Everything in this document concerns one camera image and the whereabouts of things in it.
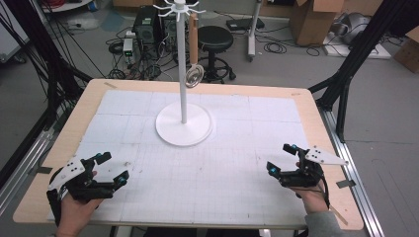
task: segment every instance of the grid paper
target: grid paper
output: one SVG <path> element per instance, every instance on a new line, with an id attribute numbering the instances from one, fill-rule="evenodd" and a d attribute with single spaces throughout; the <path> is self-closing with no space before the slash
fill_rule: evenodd
<path id="1" fill-rule="evenodd" d="M 197 226 L 303 225 L 295 194 L 268 175 L 267 161 L 295 170 L 284 143 L 307 147 L 292 99 L 189 94 L 213 118 L 210 136 L 192 147 L 163 141 L 155 121 L 177 93 L 108 91 L 73 159 L 110 151 L 95 166 L 98 182 L 124 170 L 127 185 L 106 199 L 92 220 Z"/>

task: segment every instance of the sleeve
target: sleeve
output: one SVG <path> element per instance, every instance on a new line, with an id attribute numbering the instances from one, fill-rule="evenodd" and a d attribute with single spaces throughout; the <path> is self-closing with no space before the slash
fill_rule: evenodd
<path id="1" fill-rule="evenodd" d="M 331 211 L 317 212 L 305 217 L 309 237 L 343 237 L 335 215 Z"/>

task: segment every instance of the chair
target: chair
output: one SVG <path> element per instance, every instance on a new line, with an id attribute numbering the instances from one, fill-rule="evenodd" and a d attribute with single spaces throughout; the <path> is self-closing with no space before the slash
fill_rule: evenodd
<path id="1" fill-rule="evenodd" d="M 208 57 L 202 57 L 200 60 L 207 59 L 208 67 L 205 67 L 203 80 L 207 82 L 220 81 L 224 84 L 223 78 L 227 76 L 234 80 L 236 75 L 228 63 L 221 58 L 215 57 L 217 53 L 225 52 L 233 45 L 233 35 L 230 31 L 216 26 L 201 27 L 198 29 L 198 47 L 209 53 Z M 222 66 L 215 66 L 219 61 Z"/>

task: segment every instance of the white stand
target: white stand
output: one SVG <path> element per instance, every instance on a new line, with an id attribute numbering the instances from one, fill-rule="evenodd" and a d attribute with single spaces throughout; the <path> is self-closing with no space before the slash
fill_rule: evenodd
<path id="1" fill-rule="evenodd" d="M 249 61 L 253 61 L 253 57 L 256 56 L 256 49 L 255 49 L 255 31 L 256 31 L 256 23 L 258 22 L 259 18 L 259 11 L 261 9 L 262 0 L 256 0 L 255 6 L 255 13 L 253 14 L 253 21 L 252 21 L 252 29 L 250 29 L 249 33 L 249 42 L 248 42 L 248 55 Z"/>
<path id="2" fill-rule="evenodd" d="M 198 105 L 187 104 L 186 102 L 186 57 L 185 57 L 185 13 L 189 15 L 189 11 L 197 12 L 189 9 L 185 5 L 185 0 L 175 0 L 175 4 L 165 2 L 171 7 L 157 9 L 171 9 L 165 17 L 175 12 L 176 17 L 176 34 L 178 41 L 178 59 L 179 59 L 179 84 L 181 103 L 175 103 L 164 108 L 157 116 L 156 129 L 161 138 L 170 144 L 178 146 L 192 146 L 205 140 L 212 131 L 212 119 L 210 114 L 204 108 Z"/>
<path id="3" fill-rule="evenodd" d="M 193 104 L 187 104 L 188 122 L 182 123 L 180 104 L 164 108 L 157 116 L 156 129 L 161 138 L 172 145 L 192 146 L 205 140 L 212 131 L 210 113 Z"/>

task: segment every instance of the cardboard box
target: cardboard box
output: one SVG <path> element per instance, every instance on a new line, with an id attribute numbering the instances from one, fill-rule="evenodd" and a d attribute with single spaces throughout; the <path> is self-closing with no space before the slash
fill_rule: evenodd
<path id="1" fill-rule="evenodd" d="M 301 46 L 323 45 L 343 3 L 344 0 L 296 0 L 290 17 L 295 43 Z"/>
<path id="2" fill-rule="evenodd" d="M 395 54 L 394 59 L 414 73 L 419 72 L 419 27 L 406 34 L 409 39 Z"/>
<path id="3" fill-rule="evenodd" d="M 364 16 L 373 16 L 379 5 L 381 5 L 382 0 L 345 0 L 343 4 L 342 11 L 340 12 L 339 16 L 342 13 L 352 13 L 357 12 L 361 13 Z"/>

